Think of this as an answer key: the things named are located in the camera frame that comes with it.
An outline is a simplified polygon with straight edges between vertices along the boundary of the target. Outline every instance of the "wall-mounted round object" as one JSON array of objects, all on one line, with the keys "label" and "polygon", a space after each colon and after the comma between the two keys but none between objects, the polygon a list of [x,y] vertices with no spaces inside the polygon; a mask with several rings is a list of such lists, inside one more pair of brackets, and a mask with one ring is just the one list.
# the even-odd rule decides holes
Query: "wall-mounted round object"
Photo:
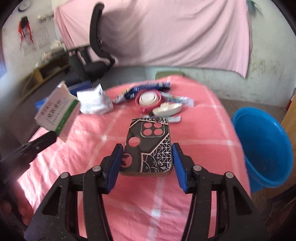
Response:
[{"label": "wall-mounted round object", "polygon": [[17,10],[19,12],[24,12],[26,11],[29,7],[31,6],[31,1],[30,0],[24,0],[20,3],[19,7],[17,8]]}]

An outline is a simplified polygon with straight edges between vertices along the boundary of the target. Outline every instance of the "pink cloth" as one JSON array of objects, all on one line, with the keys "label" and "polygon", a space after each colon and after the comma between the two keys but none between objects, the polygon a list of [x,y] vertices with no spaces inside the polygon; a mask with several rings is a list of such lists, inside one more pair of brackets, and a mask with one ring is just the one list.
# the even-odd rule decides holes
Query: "pink cloth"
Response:
[{"label": "pink cloth", "polygon": [[[231,171],[250,194],[241,144],[225,109],[205,86],[180,76],[170,76],[171,93],[195,100],[195,107],[184,107],[180,123],[170,124],[171,143],[178,142],[185,155],[210,172]],[[130,84],[111,88],[115,98]],[[41,152],[19,183],[33,209],[62,172],[83,173],[99,165],[116,143],[125,145],[132,118],[140,117],[133,100],[115,105],[104,115],[79,115],[66,143],[57,140]],[[33,138],[46,133],[40,128]],[[107,218],[114,240],[180,240],[185,227],[191,195],[178,185],[175,170],[165,177],[119,175],[115,188],[104,195]],[[85,235],[83,204],[79,204],[79,227]],[[215,230],[216,199],[213,196],[209,235]]]},{"label": "pink cloth", "polygon": [[[97,0],[72,0],[55,10],[68,48],[89,43]],[[250,36],[246,0],[108,0],[100,33],[119,66],[224,69],[246,76]],[[98,57],[92,51],[93,59]]]}]

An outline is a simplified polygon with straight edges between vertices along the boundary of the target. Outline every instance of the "blue gripper pad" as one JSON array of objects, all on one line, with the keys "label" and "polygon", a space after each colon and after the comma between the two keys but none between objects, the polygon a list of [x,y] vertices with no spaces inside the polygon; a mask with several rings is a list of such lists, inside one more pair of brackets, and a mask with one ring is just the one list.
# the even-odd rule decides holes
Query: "blue gripper pad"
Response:
[{"label": "blue gripper pad", "polygon": [[179,186],[186,193],[188,190],[187,175],[175,144],[172,145],[172,149],[173,149],[174,166],[175,166]]},{"label": "blue gripper pad", "polygon": [[122,161],[122,157],[123,157],[123,146],[121,144],[117,144],[117,145],[120,145],[117,153],[116,153],[116,156],[114,158],[114,161],[113,161],[113,164],[110,168],[110,171],[108,173],[108,176],[107,176],[107,186],[106,186],[106,189],[107,189],[107,192],[109,193],[115,186],[115,183],[116,183],[116,180],[117,180],[117,177],[118,177],[118,173],[119,173],[119,169],[120,169],[120,166],[121,166],[121,161]]}]

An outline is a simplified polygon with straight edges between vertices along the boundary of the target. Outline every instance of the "metal screw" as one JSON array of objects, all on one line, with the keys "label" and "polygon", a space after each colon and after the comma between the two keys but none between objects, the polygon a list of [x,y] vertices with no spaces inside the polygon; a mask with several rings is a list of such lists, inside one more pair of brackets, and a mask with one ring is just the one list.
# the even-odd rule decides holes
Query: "metal screw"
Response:
[{"label": "metal screw", "polygon": [[202,167],[200,165],[195,165],[195,166],[193,166],[193,170],[199,172],[202,170]]},{"label": "metal screw", "polygon": [[226,176],[227,176],[228,178],[233,178],[233,177],[234,177],[234,175],[233,175],[232,172],[227,172],[227,173],[226,173]]},{"label": "metal screw", "polygon": [[101,170],[101,167],[100,166],[94,166],[93,167],[93,171],[94,172],[98,172],[98,171],[100,171]]},{"label": "metal screw", "polygon": [[61,178],[66,178],[66,177],[68,177],[69,176],[69,173],[67,173],[67,172],[63,172],[62,174],[61,174]]}]

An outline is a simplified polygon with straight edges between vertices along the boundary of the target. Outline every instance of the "table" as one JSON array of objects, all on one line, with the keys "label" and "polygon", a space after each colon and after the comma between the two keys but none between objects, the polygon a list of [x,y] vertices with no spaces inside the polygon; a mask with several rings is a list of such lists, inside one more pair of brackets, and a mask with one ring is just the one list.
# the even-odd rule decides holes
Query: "table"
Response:
[{"label": "table", "polygon": [[[185,155],[210,172],[233,172],[250,194],[241,144],[217,97],[207,87],[185,77],[170,76],[158,81],[164,80],[171,81],[172,94],[195,100],[195,107],[185,106],[180,112],[180,123],[170,124],[171,142],[178,142]],[[132,85],[117,86],[106,93],[113,99]],[[133,100],[114,105],[114,110],[105,115],[79,115],[66,143],[58,140],[41,152],[19,179],[33,209],[62,172],[83,173],[110,155],[116,143],[125,145],[131,119],[140,116]],[[40,128],[33,138],[45,132]],[[210,236],[214,235],[216,216],[216,198],[214,194],[212,197]],[[119,175],[115,188],[103,199],[114,240],[180,240],[191,195],[183,193],[173,170],[165,177]],[[82,209],[79,196],[79,228],[85,235]]]}]

